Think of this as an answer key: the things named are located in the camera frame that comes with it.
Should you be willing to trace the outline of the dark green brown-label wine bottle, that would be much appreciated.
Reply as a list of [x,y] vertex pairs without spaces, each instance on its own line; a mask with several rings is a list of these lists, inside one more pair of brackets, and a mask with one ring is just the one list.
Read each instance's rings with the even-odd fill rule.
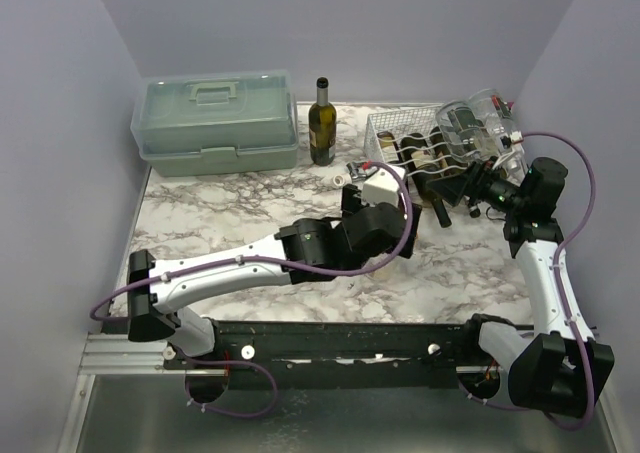
[[310,156],[314,164],[328,166],[335,158],[337,112],[328,97],[329,81],[316,80],[316,102],[308,112]]

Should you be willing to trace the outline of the clear glass wine bottle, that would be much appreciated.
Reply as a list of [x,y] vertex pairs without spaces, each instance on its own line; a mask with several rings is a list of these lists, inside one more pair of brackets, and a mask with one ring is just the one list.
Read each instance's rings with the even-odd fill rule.
[[373,281],[388,281],[394,274],[395,267],[392,264],[388,264],[382,268],[377,269],[376,271],[370,274],[370,278]]

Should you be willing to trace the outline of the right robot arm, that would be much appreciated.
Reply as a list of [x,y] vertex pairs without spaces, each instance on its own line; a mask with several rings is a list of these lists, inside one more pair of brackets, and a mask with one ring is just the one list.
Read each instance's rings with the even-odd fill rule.
[[534,336],[526,340],[509,321],[475,314],[464,325],[461,355],[474,365],[496,360],[506,373],[513,405],[585,418],[613,369],[614,354],[595,340],[568,276],[564,236],[553,216],[568,171],[554,159],[539,157],[515,185],[493,166],[492,160],[474,162],[431,187],[452,206],[462,200],[484,202],[504,213],[503,234],[525,280]]

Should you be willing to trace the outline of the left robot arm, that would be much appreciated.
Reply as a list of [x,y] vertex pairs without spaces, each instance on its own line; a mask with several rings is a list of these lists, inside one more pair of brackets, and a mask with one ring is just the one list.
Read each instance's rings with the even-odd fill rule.
[[212,367],[222,345],[212,320],[192,304],[251,288],[365,275],[379,255],[408,259],[421,212],[403,198],[366,202],[358,188],[347,186],[339,218],[302,218],[243,247],[183,260],[136,251],[128,261],[128,339],[166,340],[197,366]]

